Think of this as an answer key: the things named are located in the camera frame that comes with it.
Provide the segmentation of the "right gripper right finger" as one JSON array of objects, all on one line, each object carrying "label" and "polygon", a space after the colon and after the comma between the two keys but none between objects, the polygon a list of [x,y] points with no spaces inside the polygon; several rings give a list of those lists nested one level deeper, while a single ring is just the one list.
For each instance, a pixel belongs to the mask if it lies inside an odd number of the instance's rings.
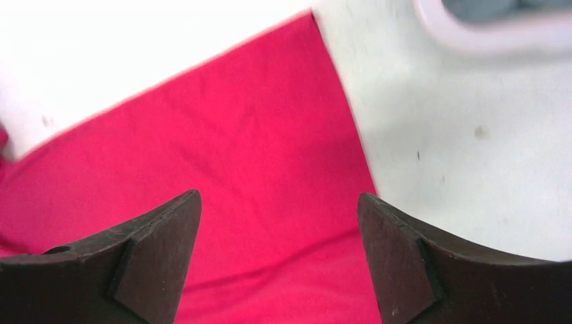
[{"label": "right gripper right finger", "polygon": [[470,242],[377,196],[357,218],[383,323],[570,323],[571,263]]}]

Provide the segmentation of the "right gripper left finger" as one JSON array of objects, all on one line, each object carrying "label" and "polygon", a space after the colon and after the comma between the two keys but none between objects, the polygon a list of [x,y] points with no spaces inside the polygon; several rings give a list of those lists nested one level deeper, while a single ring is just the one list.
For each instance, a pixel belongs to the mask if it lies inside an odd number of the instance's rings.
[{"label": "right gripper left finger", "polygon": [[202,203],[158,208],[43,254],[1,259],[2,323],[173,323]]}]

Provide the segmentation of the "magenta t-shirt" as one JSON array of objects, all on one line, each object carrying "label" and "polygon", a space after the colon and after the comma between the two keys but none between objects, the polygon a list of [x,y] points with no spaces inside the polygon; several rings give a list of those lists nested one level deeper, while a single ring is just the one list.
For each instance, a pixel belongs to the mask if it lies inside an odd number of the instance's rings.
[{"label": "magenta t-shirt", "polygon": [[374,189],[305,14],[1,163],[1,255],[40,253],[189,189],[178,323],[379,323],[356,207]]}]

